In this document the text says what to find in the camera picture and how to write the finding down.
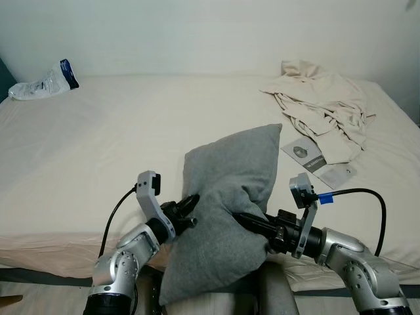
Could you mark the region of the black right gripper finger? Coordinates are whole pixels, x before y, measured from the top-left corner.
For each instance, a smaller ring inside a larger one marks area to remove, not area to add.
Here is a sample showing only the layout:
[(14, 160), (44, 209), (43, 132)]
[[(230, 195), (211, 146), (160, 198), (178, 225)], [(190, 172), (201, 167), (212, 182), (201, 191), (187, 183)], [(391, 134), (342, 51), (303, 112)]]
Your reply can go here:
[(252, 233), (260, 234), (267, 239), (273, 239), (277, 235), (276, 225), (255, 214), (233, 213), (233, 217), (237, 223)]

